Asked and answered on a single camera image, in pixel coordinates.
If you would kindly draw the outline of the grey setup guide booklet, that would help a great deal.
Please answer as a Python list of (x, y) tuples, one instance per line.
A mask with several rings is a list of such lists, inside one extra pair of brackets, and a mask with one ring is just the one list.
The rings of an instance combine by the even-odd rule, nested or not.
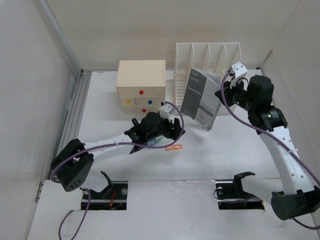
[(218, 115), (221, 101), (215, 95), (221, 90), (221, 77), (197, 68), (190, 70), (180, 111), (209, 132)]

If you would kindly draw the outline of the cream drawer cabinet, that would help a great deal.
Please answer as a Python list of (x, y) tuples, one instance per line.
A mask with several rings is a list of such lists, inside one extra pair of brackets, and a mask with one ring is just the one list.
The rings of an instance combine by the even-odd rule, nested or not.
[(166, 61), (121, 60), (116, 90), (124, 113), (157, 112), (166, 98)]

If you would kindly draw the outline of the blue ink bottle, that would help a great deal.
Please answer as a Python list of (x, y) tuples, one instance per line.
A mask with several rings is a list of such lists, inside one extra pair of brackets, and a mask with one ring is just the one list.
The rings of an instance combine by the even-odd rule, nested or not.
[(147, 142), (147, 145), (148, 146), (155, 146), (156, 143), (161, 139), (161, 137), (155, 137), (155, 138), (152, 138), (150, 139), (148, 142)]

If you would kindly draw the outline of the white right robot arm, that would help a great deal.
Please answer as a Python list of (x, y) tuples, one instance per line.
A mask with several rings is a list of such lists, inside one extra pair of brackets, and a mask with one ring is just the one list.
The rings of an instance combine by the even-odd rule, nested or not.
[(240, 123), (256, 131), (267, 147), (282, 186), (258, 179), (255, 173), (238, 173), (233, 178), (232, 193), (238, 198), (255, 196), (269, 203), (282, 221), (314, 213), (320, 208), (320, 181), (300, 160), (290, 137), (283, 112), (272, 104), (274, 85), (266, 76), (255, 75), (244, 87), (241, 80), (221, 81), (215, 95), (226, 109), (237, 105), (247, 112), (249, 122), (234, 113)]

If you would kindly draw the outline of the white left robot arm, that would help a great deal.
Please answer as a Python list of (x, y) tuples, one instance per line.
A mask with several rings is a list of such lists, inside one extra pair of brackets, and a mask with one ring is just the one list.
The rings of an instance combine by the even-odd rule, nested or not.
[(91, 170), (94, 164), (143, 149), (156, 149), (149, 142), (159, 137), (176, 142), (185, 133), (182, 116), (169, 120), (157, 112), (149, 112), (141, 121), (132, 119), (132, 123), (124, 133), (106, 140), (87, 143), (78, 138), (71, 140), (51, 162), (50, 180), (59, 183), (66, 192), (89, 189), (100, 198), (107, 198), (112, 186), (104, 181), (105, 173)]

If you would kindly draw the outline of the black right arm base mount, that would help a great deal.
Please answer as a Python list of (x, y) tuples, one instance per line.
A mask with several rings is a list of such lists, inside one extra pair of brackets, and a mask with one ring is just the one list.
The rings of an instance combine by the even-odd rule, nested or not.
[(218, 200), (218, 209), (264, 211), (263, 200), (243, 190), (242, 179), (255, 175), (247, 171), (234, 175), (233, 179), (216, 179), (213, 197)]

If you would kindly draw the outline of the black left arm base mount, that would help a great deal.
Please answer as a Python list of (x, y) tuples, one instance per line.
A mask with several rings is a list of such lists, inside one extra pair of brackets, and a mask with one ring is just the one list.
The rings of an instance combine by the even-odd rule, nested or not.
[(127, 209), (128, 181), (112, 181), (110, 177), (101, 171), (104, 180), (104, 188), (101, 191), (90, 189), (90, 201), (87, 192), (84, 192), (81, 200), (81, 210), (92, 211), (125, 211)]

